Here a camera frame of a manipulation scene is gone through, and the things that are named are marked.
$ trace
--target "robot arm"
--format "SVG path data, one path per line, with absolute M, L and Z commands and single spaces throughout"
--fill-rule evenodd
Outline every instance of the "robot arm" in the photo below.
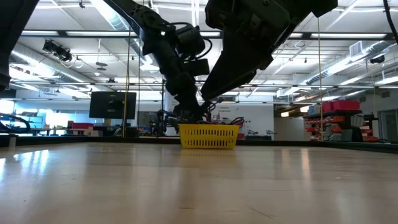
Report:
M 3 50 L 0 44 L 0 88 L 8 86 L 6 70 L 10 47 L 18 40 L 38 0 L 5 2 L 0 3 L 0 8 L 9 9 L 2 7 L 2 4 L 9 4 L 13 9 L 26 10 L 25 16 L 19 16 L 20 20 L 15 22 L 18 26 L 12 29 L 13 35 L 6 36 L 10 43 L 7 49 Z M 223 30 L 223 52 L 210 72 L 206 59 L 187 62 L 205 49 L 198 27 L 184 23 L 183 28 L 177 29 L 158 13 L 134 1 L 104 2 L 125 18 L 140 37 L 144 43 L 143 54 L 153 54 L 167 81 L 167 91 L 180 103 L 174 111 L 177 116 L 195 121 L 202 120 L 211 99 L 249 83 L 257 69 L 265 70 L 272 62 L 273 51 L 311 12 L 318 17 L 337 6 L 337 0 L 209 0 L 205 9 L 206 23 Z M 207 74 L 208 79 L 200 90 L 205 103 L 199 106 L 194 76 Z

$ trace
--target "ceiling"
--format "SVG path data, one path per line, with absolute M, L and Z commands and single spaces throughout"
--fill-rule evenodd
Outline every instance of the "ceiling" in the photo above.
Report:
M 30 18 L 26 30 L 112 30 L 108 21 L 100 14 L 90 1 L 84 0 L 84 9 L 78 7 L 79 0 L 41 0 L 37 9 Z M 159 14 L 169 22 L 189 22 L 198 24 L 201 30 L 212 30 L 205 23 L 205 13 L 203 9 L 207 3 L 206 0 L 198 0 L 198 14 L 195 10 L 192 13 L 192 2 L 189 0 L 173 1 L 153 1 L 153 6 Z M 354 8 L 345 10 L 351 5 Z M 321 32 L 391 32 L 385 14 L 382 11 L 381 0 L 339 0 L 339 7 L 334 11 L 325 14 L 319 18 Z M 398 1 L 390 2 L 392 10 L 392 19 L 398 24 Z M 295 32 L 318 32 L 318 20 L 312 14 L 309 15 L 295 30 Z M 137 54 L 130 48 L 130 57 L 127 56 L 129 47 L 124 39 L 66 39 L 51 38 L 56 43 L 71 50 L 74 56 L 81 61 L 66 63 L 69 69 L 82 74 L 93 82 L 106 82 L 110 78 L 115 78 L 116 82 L 125 82 L 127 74 L 127 61 L 129 63 L 130 82 L 141 83 L 160 83 L 162 75 L 159 72 L 140 71 Z M 221 40 L 213 39 L 213 48 L 206 56 L 212 67 L 217 61 L 221 51 Z M 45 39 L 41 37 L 21 37 L 19 43 L 31 49 L 42 57 L 48 57 L 58 63 L 56 57 L 47 55 L 42 50 Z M 320 61 L 322 67 L 328 63 L 338 60 L 342 55 L 349 53 L 349 47 L 356 41 L 347 40 L 328 40 L 321 41 Z M 308 76 L 319 70 L 319 43 L 318 41 L 298 41 L 288 40 L 274 52 L 274 61 L 264 71 L 258 71 L 252 84 L 300 84 Z M 386 62 L 395 62 L 395 52 L 386 54 Z M 96 62 L 107 63 L 106 71 L 98 71 Z M 331 77 L 325 79 L 324 85 L 339 85 L 341 82 L 353 77 L 357 77 L 366 72 L 365 62 L 359 62 L 352 67 L 339 71 Z M 369 65 L 370 69 L 375 70 L 382 67 L 383 64 Z M 37 77 L 29 79 L 24 77 L 22 81 L 37 81 Z M 111 86 L 113 90 L 122 90 L 123 86 Z M 143 86 L 141 90 L 160 90 L 160 86 Z M 241 88 L 239 91 L 253 91 L 254 88 Z M 256 91 L 274 91 L 280 88 L 258 88 Z M 295 97 L 311 95 L 313 91 L 299 90 Z

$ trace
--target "monitor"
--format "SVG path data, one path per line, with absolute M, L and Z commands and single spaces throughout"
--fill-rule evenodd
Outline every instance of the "monitor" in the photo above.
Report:
M 125 93 L 96 91 L 91 93 L 90 118 L 123 119 Z M 126 119 L 136 117 L 137 93 L 127 94 Z

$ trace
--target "table surface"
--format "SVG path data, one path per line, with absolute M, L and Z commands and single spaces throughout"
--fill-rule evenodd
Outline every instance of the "table surface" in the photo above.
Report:
M 74 143 L 0 152 L 1 223 L 397 223 L 398 155 Z

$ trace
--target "yellow plastic basket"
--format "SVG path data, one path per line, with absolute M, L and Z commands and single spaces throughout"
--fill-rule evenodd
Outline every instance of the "yellow plastic basket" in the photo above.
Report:
M 233 149 L 238 133 L 238 125 L 180 124 L 183 148 Z

